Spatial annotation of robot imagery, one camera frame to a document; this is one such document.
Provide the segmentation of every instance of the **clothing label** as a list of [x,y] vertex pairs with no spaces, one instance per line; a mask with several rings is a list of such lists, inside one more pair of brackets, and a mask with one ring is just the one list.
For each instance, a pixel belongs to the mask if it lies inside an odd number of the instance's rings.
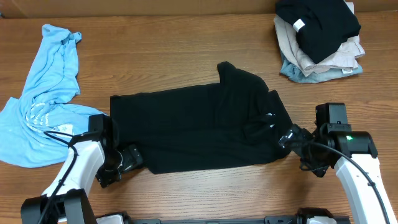
[[294,24],[293,24],[293,28],[296,30],[296,32],[298,32],[301,27],[305,26],[303,20],[298,19]]
[[349,73],[353,72],[352,69],[341,69],[341,71],[343,72],[343,74],[349,74]]

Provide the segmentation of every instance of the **black t-shirt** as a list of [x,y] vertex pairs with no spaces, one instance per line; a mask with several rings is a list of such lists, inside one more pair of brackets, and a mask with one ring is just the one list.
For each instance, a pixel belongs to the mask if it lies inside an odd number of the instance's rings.
[[344,0],[281,0],[275,8],[289,24],[303,21],[305,25],[296,33],[297,43],[314,63],[335,53],[361,29]]
[[218,65],[220,83],[111,97],[120,146],[134,143],[154,174],[273,162],[292,122],[262,78]]

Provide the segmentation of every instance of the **black cable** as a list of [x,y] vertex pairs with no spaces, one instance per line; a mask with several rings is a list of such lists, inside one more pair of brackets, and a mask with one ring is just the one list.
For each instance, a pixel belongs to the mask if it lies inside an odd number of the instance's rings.
[[57,131],[44,131],[44,134],[45,134],[46,136],[52,138],[52,139],[55,139],[55,140],[57,140],[57,141],[60,141],[60,142],[62,142],[62,143],[64,143],[64,144],[66,144],[68,147],[71,147],[71,148],[73,149],[73,152],[74,152],[74,153],[73,153],[72,162],[70,163],[70,165],[69,165],[67,171],[65,172],[65,174],[63,175],[63,177],[59,180],[57,187],[56,187],[55,190],[52,192],[52,194],[51,194],[49,200],[47,201],[47,203],[46,203],[46,205],[45,205],[45,207],[44,207],[44,209],[43,209],[43,212],[42,212],[42,214],[40,215],[39,221],[37,222],[38,224],[42,224],[43,219],[45,218],[45,216],[46,216],[46,214],[47,214],[47,212],[48,212],[50,206],[52,205],[52,201],[54,200],[55,196],[57,195],[57,192],[61,189],[63,183],[64,183],[65,180],[67,179],[68,174],[70,173],[70,171],[71,171],[72,168],[73,168],[73,165],[75,165],[77,156],[79,156],[78,153],[77,153],[77,149],[76,149],[74,146],[69,145],[69,142],[67,142],[67,141],[65,141],[65,140],[63,140],[63,139],[60,139],[60,138],[58,138],[58,137],[55,137],[55,136],[51,135],[51,134],[61,134],[61,135],[64,135],[64,136],[73,137],[71,134],[61,133],[61,132],[57,132]]
[[348,160],[350,163],[352,163],[352,165],[354,165],[354,166],[362,173],[362,175],[365,176],[366,180],[368,180],[369,185],[372,187],[374,193],[376,194],[377,200],[379,201],[379,204],[380,204],[381,210],[382,210],[382,212],[383,212],[383,215],[384,215],[384,219],[385,219],[385,221],[386,221],[386,224],[390,224],[390,220],[389,220],[389,218],[388,218],[386,206],[384,205],[384,203],[383,203],[383,201],[382,201],[382,198],[381,198],[381,196],[380,196],[380,193],[379,193],[379,191],[378,191],[377,188],[376,188],[376,184],[372,181],[372,179],[371,179],[370,176],[366,173],[366,171],[363,170],[362,167],[361,167],[360,165],[358,165],[354,160],[352,160],[350,157],[344,155],[342,152],[340,152],[340,151],[338,151],[338,150],[336,150],[336,149],[333,149],[332,147],[329,147],[329,146],[326,146],[326,145],[324,145],[324,144],[318,143],[318,142],[313,142],[313,141],[296,141],[296,140],[289,141],[289,142],[301,142],[301,143],[304,143],[304,144],[310,144],[310,145],[313,145],[313,146],[321,147],[321,148],[327,149],[327,150],[329,150],[329,151],[331,151],[331,152],[333,152],[333,153],[335,153],[335,154],[337,154],[337,155],[339,155],[339,156],[344,157],[346,160]]

